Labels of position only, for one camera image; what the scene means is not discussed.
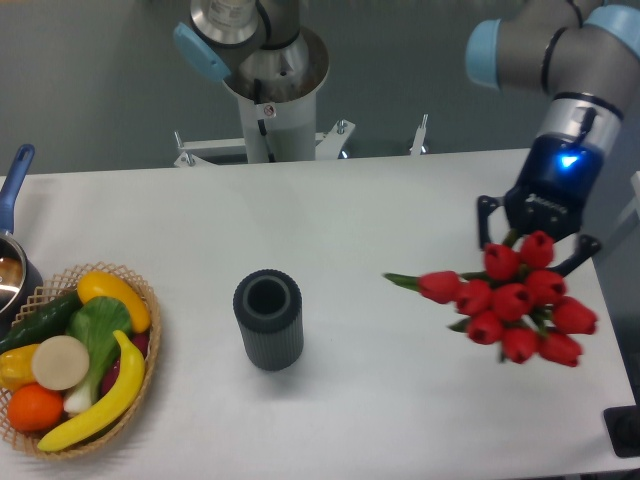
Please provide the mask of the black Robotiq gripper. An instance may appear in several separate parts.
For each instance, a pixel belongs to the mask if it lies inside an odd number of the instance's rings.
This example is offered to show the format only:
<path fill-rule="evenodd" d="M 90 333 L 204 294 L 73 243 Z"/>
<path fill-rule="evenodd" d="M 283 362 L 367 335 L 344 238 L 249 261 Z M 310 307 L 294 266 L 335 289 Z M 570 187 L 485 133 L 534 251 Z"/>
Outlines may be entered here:
<path fill-rule="evenodd" d="M 560 241 L 578 232 L 599 173 L 599 152 L 551 135 L 538 137 L 505 196 L 477 198 L 479 248 L 483 250 L 492 242 L 490 217 L 503 206 L 509 225 L 521 234 L 543 231 Z M 596 237 L 579 234 L 573 253 L 550 271 L 568 276 L 601 249 L 602 243 Z"/>

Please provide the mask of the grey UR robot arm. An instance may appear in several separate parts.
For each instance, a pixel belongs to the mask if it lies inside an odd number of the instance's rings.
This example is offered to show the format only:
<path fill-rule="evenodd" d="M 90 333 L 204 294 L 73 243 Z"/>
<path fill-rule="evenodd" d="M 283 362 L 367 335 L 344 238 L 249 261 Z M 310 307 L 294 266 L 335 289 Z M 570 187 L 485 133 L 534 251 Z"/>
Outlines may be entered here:
<path fill-rule="evenodd" d="M 316 131 L 316 94 L 328 71 L 323 41 L 300 23 L 295 1 L 195 1 L 174 43 L 200 75 L 235 96 L 252 163 L 335 159 L 353 131 L 339 121 Z M 512 20 L 471 33 L 468 78 L 479 85 L 541 91 L 551 98 L 514 186 L 477 201 L 481 245 L 503 208 L 514 235 L 575 236 L 567 275 L 600 250 L 581 232 L 589 194 L 639 87 L 639 13 L 603 1 L 529 1 Z"/>

